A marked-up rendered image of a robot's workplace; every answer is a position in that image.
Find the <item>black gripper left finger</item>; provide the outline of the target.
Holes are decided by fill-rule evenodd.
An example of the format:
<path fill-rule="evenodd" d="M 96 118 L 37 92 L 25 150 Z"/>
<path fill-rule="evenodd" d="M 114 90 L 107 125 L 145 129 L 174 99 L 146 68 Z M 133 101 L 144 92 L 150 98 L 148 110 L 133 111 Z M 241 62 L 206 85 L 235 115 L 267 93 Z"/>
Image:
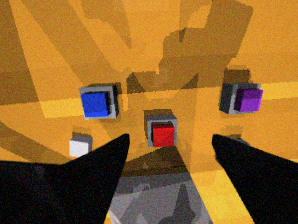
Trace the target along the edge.
<path fill-rule="evenodd" d="M 129 145 L 123 134 L 61 165 L 0 160 L 0 196 L 48 202 L 61 224 L 104 224 Z"/>

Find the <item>green button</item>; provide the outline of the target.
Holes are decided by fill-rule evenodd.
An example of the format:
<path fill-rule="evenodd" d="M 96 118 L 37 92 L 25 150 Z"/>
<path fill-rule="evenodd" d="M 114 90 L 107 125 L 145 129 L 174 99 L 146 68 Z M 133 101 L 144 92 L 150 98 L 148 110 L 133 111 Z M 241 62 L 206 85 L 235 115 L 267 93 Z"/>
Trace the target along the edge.
<path fill-rule="evenodd" d="M 242 138 L 233 138 L 233 140 L 236 140 L 238 142 L 241 142 L 243 144 L 246 144 L 248 146 L 251 146 L 249 143 L 247 143 L 246 141 L 244 141 Z M 222 166 L 222 164 L 219 162 L 219 160 L 217 159 L 217 157 L 215 158 L 215 160 L 218 162 L 218 164 L 220 164 Z M 223 167 L 223 166 L 222 166 Z"/>

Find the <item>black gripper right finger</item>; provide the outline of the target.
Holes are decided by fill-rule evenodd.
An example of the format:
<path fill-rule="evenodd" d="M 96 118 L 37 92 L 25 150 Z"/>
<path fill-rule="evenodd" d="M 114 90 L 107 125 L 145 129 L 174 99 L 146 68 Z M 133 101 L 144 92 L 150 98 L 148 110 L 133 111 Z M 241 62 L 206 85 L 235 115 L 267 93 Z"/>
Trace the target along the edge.
<path fill-rule="evenodd" d="M 298 224 L 298 162 L 219 134 L 212 146 L 254 224 Z"/>

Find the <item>purple button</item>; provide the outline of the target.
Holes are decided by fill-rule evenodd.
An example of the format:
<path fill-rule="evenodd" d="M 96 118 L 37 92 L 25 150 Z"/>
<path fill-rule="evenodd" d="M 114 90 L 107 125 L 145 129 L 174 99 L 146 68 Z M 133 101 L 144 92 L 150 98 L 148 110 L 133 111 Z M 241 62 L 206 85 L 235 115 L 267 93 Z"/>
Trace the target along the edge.
<path fill-rule="evenodd" d="M 261 83 L 226 83 L 222 85 L 220 111 L 247 114 L 259 111 L 263 90 Z"/>

